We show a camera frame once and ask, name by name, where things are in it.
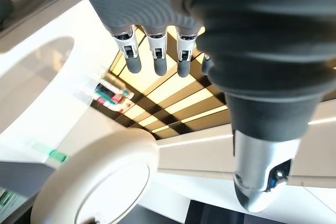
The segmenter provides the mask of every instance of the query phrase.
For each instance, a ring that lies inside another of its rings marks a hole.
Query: white round knob
[[[139,200],[158,161],[159,149],[147,131],[128,129],[104,137],[69,158],[47,179],[31,222],[117,223]]]

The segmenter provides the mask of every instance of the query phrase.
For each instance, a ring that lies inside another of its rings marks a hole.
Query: robotic hand
[[[335,0],[89,0],[131,72],[141,68],[133,24],[144,27],[155,71],[166,71],[167,25],[177,27],[178,73],[197,39],[204,73],[226,96],[241,205],[266,208],[286,183],[300,138],[322,95],[334,87]]]

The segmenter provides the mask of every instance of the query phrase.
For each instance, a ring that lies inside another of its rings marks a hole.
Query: glossy white surface
[[[0,40],[0,48],[52,11],[53,5],[25,21]],[[27,143],[60,143],[85,113],[117,51],[89,1],[83,0],[0,53],[0,89],[6,91],[0,95],[0,111],[6,114],[0,120],[1,159],[45,161],[46,154]]]
[[[57,146],[57,150],[68,156],[73,156],[87,145],[110,135],[125,127],[111,120],[98,110],[88,107],[65,138]]]
[[[92,217],[100,224],[109,224],[118,219],[142,193],[149,172],[146,163],[133,163],[110,175],[85,199],[76,223],[82,224]]]
[[[190,199],[247,213],[236,198],[232,180],[158,173],[154,182]],[[298,186],[285,186],[267,209],[252,215],[287,224],[334,224],[336,220],[335,212]]]
[[[90,217],[117,223],[135,206],[158,162],[155,138],[145,130],[127,129],[95,141],[46,180],[31,223],[79,223]]]

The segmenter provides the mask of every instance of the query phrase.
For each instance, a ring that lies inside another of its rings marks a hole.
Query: light panel
[[[146,119],[140,121],[139,124],[140,124],[141,126],[145,127],[146,125],[151,124],[151,123],[154,123],[154,122],[156,122],[157,120],[158,120],[158,119],[157,119],[155,116],[151,115],[150,117],[148,117],[148,118],[146,118]]]
[[[160,142],[159,142],[159,148],[161,149],[161,148],[180,146],[180,145],[186,145],[186,144],[202,143],[202,142],[225,139],[225,138],[230,138],[230,137],[233,137],[233,135],[232,134],[226,134],[226,135],[219,135],[219,136],[211,136],[211,137],[206,137],[206,138],[180,141],[180,142],[161,144],[161,145],[160,145]]]
[[[175,26],[167,26],[167,33],[169,33],[175,40],[177,39]]]
[[[200,54],[199,56],[196,57],[196,60],[202,64],[204,58],[204,53]]]
[[[170,105],[169,107],[167,107],[165,110],[170,113],[173,114],[177,111],[180,111],[188,106],[191,106],[193,104],[196,104],[198,102],[201,102],[209,97],[212,96],[212,93],[210,91],[208,91],[207,89],[201,89],[199,91],[197,91],[196,93],[189,95],[188,97],[182,99],[181,101]]]
[[[134,119],[136,118],[138,115],[141,115],[142,113],[144,113],[145,110],[143,108],[141,108],[138,105],[134,105],[132,108],[130,108],[129,110],[127,110],[124,115],[127,116],[129,119]]]
[[[135,103],[132,102],[132,101],[129,100],[129,99],[126,99],[125,102],[128,102],[128,103],[130,104],[130,106],[129,106],[128,108],[124,108],[124,109],[123,109],[123,114],[125,114],[126,111],[129,111],[129,110],[135,105]]]
[[[134,74],[131,73],[128,68],[124,68],[119,77],[142,93],[153,83],[158,81],[161,76],[158,76],[155,73],[152,52],[150,51],[147,38],[145,38],[139,46],[139,56],[142,66],[141,71],[137,74]],[[168,71],[174,65],[176,65],[176,62],[169,55],[166,55],[166,59]]]
[[[190,74],[182,78],[176,73],[163,84],[154,89],[154,91],[147,95],[147,97],[158,104],[194,81],[195,78]]]
[[[202,27],[200,28],[200,30],[199,30],[199,32],[198,32],[198,34],[197,34],[197,36],[199,36],[199,35],[203,34],[204,32],[205,32],[205,27],[204,27],[204,26],[202,26]]]
[[[156,130],[153,130],[152,133],[159,132],[159,131],[162,131],[162,130],[166,130],[166,129],[168,129],[168,128],[169,128],[169,126],[168,126],[168,125],[165,125],[165,126],[163,126],[163,127],[161,127],[161,128],[158,128],[158,129],[156,129]]]
[[[142,30],[140,29],[135,30],[135,38],[138,44],[141,42],[143,36],[145,36],[145,34],[142,32]]]
[[[117,57],[119,57],[119,60],[118,60],[117,64],[115,65],[115,67],[112,70],[112,73],[114,73],[115,75],[120,74],[121,70],[126,65],[125,58],[122,55],[122,52],[120,50],[118,51]]]
[[[309,124],[309,125],[314,125],[314,124],[331,123],[331,122],[336,122],[336,117],[334,117],[334,118],[326,118],[326,119],[315,120],[315,121],[311,121],[311,122],[309,122],[308,124]]]
[[[218,108],[212,109],[212,110],[205,111],[201,114],[194,115],[194,116],[191,116],[189,118],[183,119],[183,120],[181,120],[181,122],[182,123],[190,122],[192,120],[196,120],[198,118],[202,118],[204,116],[211,115],[211,114],[217,113],[219,111],[223,111],[223,110],[227,110],[227,106],[224,105],[224,106],[220,106]]]

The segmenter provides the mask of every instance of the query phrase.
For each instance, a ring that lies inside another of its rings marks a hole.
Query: white curved panel
[[[155,138],[128,129],[72,156],[43,184],[31,223],[118,223],[145,192],[159,161]]]
[[[1,38],[0,48],[39,20],[46,20],[52,11],[50,6],[15,28]],[[117,52],[116,43],[91,4],[83,0],[10,51],[0,53],[0,90],[6,88],[7,94],[17,95],[12,105],[22,102],[14,114],[13,107],[0,108],[11,114],[0,120],[0,152],[6,152],[4,146],[15,149],[6,157],[0,153],[2,159],[18,161],[28,156],[34,162],[45,161],[46,154],[37,152],[31,143],[49,147],[59,144],[86,111],[91,94]],[[26,64],[29,73],[24,74]],[[22,80],[2,82],[6,76]],[[4,107],[10,98],[0,97],[0,101],[0,107]]]

